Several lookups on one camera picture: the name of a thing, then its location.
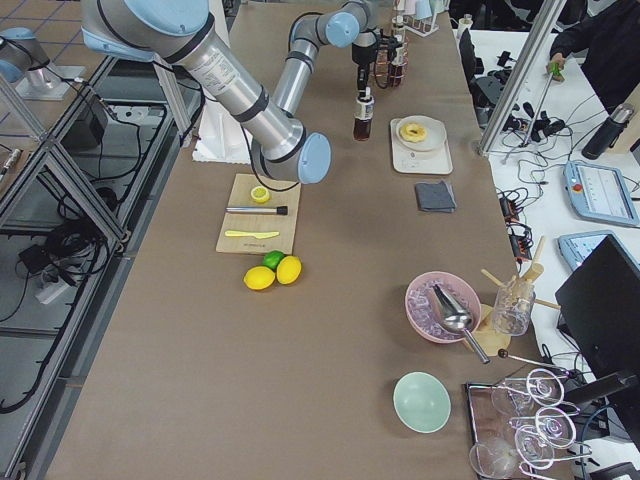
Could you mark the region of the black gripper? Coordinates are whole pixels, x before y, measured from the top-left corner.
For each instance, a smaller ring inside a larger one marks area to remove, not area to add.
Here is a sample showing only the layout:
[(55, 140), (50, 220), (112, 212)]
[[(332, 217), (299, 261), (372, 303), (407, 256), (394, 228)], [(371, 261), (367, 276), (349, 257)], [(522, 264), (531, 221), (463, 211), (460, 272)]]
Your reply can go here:
[(383, 36), (392, 35), (385, 35), (381, 29), (370, 30), (359, 34), (352, 44), (351, 57), (357, 65), (356, 85), (359, 101), (371, 100), (371, 89), (368, 85), (370, 84), (370, 75), (373, 75), (374, 81), (373, 67), (378, 53), (379, 42)]

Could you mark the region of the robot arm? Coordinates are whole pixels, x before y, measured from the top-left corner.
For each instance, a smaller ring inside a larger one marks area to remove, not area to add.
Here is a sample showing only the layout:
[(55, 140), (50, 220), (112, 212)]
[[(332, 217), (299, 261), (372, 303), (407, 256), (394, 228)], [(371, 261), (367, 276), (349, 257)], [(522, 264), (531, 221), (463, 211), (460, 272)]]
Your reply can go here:
[(26, 27), (1, 32), (1, 76), (27, 100), (60, 101), (68, 90), (60, 69)]
[(297, 20), (274, 93), (246, 70), (215, 31), (206, 1), (84, 1), (86, 46), (117, 58), (180, 65), (253, 136), (257, 172), (274, 180), (320, 182), (331, 164), (327, 137), (310, 132), (294, 114), (314, 71), (319, 49), (365, 46), (378, 25), (372, 1)]

